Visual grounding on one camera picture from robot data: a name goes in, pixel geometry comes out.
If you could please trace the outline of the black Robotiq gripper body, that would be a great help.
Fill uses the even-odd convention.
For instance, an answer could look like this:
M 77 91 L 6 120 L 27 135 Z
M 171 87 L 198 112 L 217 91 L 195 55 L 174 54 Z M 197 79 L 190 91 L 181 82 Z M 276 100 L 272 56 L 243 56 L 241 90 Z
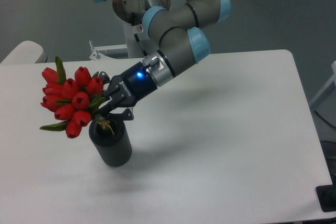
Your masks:
M 145 71 L 144 64 L 138 62 L 120 75 L 112 77 L 103 93 L 110 100 L 102 107 L 102 115 L 107 115 L 116 108 L 133 107 L 157 88 L 153 78 Z

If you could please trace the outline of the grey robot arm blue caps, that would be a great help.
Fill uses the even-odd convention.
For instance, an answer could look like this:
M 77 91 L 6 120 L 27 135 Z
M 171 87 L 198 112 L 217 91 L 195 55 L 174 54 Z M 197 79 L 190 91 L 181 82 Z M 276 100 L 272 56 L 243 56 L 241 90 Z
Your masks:
M 222 21 L 232 10 L 230 0 L 186 0 L 174 10 L 165 8 L 161 0 L 124 0 L 123 9 L 131 24 L 142 26 L 157 50 L 112 77 L 103 94 L 106 104 L 96 114 L 98 119 L 109 117 L 116 108 L 124 108 L 113 118 L 131 120 L 130 109 L 138 101 L 210 54 L 202 28 Z

